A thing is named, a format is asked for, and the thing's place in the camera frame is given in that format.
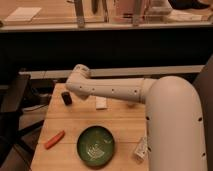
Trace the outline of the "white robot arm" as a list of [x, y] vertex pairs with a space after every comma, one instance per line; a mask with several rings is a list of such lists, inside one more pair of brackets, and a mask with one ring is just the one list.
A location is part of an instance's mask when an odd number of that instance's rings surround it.
[[66, 88], [145, 105], [149, 171], [208, 171], [204, 118], [194, 86], [178, 76], [160, 79], [92, 79], [90, 69], [74, 67]]

